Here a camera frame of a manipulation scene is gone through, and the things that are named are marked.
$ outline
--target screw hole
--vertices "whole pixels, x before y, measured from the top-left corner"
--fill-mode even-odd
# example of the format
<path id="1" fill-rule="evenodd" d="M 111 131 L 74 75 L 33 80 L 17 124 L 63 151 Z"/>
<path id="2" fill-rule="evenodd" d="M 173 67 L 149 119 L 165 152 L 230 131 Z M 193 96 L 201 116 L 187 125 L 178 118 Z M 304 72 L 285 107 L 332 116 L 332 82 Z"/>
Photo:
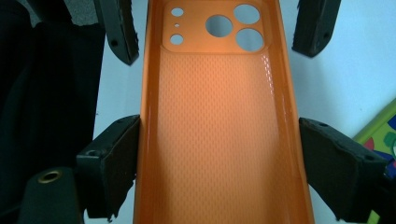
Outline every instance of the screw hole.
<path id="1" fill-rule="evenodd" d="M 87 156 L 99 157 L 100 153 L 96 150 L 89 150 L 85 153 Z"/>
<path id="2" fill-rule="evenodd" d="M 58 170 L 50 171 L 38 178 L 38 183 L 48 184 L 61 178 L 62 172 Z"/>
<path id="3" fill-rule="evenodd" d="M 367 161 L 373 161 L 374 157 L 372 157 L 372 156 L 364 156 L 364 159 L 366 159 Z"/>
<path id="4" fill-rule="evenodd" d="M 328 32 L 324 33 L 323 39 L 328 39 L 330 37 L 330 34 Z"/>
<path id="5" fill-rule="evenodd" d="M 116 47 L 116 46 L 119 45 L 119 42 L 118 42 L 117 40 L 112 40 L 112 41 L 110 42 L 110 45 L 111 45 L 112 47 Z"/>

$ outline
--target white background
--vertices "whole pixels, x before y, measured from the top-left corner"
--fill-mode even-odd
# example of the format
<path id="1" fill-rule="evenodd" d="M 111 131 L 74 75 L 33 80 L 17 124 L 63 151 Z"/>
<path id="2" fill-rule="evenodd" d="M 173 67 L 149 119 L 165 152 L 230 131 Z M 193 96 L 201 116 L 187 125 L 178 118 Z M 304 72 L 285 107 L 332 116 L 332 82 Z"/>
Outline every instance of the white background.
<path id="1" fill-rule="evenodd" d="M 280 0 L 300 117 L 317 119 L 354 136 L 396 97 L 396 1 L 343 0 L 330 44 L 314 59 L 291 50 L 298 0 Z M 140 56 L 120 62 L 105 45 L 94 136 L 114 120 L 139 114 L 147 0 L 133 0 Z M 315 221 L 337 222 L 311 189 Z M 113 223 L 132 223 L 134 187 Z M 86 223 L 107 223 L 87 219 Z"/>

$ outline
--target orange phone case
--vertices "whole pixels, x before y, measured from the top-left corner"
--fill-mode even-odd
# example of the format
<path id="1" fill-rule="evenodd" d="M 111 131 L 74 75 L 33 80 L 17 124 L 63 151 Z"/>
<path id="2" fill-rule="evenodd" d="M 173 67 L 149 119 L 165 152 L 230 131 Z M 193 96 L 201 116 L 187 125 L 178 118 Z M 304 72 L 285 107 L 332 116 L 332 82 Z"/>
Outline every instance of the orange phone case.
<path id="1" fill-rule="evenodd" d="M 239 22 L 242 4 L 259 20 Z M 260 49 L 237 45 L 247 28 Z M 314 223 L 283 32 L 276 0 L 149 1 L 135 224 Z"/>

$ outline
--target textured dot pattern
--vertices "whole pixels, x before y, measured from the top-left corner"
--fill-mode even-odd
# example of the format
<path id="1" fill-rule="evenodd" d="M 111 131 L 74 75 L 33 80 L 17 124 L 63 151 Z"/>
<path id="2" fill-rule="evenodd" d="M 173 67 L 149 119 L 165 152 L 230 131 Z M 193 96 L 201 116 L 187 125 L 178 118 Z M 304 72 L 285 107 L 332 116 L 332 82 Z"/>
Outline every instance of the textured dot pattern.
<path id="1" fill-rule="evenodd" d="M 162 51 L 146 157 L 152 223 L 289 223 L 290 150 L 267 55 Z"/>

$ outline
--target green object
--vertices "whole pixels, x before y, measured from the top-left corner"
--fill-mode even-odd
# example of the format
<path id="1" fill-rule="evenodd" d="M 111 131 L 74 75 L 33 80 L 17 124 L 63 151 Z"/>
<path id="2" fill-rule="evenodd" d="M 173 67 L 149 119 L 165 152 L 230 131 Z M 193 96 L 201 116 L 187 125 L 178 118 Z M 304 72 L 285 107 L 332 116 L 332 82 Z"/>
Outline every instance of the green object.
<path id="1" fill-rule="evenodd" d="M 375 211 L 372 211 L 369 216 L 369 220 L 367 221 L 367 224 L 377 224 L 378 221 L 379 221 L 379 215 Z"/>
<path id="2" fill-rule="evenodd" d="M 389 164 L 384 171 L 390 178 L 396 177 L 396 99 L 388 104 L 354 140 L 374 153 L 382 156 Z M 380 216 L 372 211 L 367 224 L 377 224 Z"/>

